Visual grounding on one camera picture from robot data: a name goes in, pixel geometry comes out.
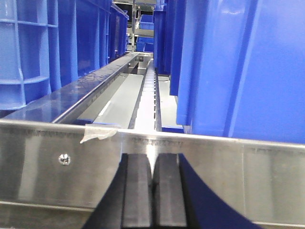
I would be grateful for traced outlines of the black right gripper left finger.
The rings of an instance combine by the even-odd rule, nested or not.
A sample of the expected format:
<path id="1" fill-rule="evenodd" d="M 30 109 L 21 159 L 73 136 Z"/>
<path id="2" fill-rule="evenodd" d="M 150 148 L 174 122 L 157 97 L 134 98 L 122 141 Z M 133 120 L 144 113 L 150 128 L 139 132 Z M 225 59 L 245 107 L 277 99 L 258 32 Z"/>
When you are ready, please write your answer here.
<path id="1" fill-rule="evenodd" d="M 152 175 L 145 154 L 122 154 L 118 170 L 84 229 L 151 229 Z"/>

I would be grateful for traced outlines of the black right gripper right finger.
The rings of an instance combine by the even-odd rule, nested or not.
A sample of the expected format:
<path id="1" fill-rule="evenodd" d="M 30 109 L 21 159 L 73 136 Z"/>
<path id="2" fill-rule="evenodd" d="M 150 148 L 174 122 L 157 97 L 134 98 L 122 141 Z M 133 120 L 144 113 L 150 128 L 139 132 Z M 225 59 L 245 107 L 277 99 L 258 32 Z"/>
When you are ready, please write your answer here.
<path id="1" fill-rule="evenodd" d="M 183 154 L 159 154 L 154 167 L 156 229 L 257 229 L 219 198 Z"/>

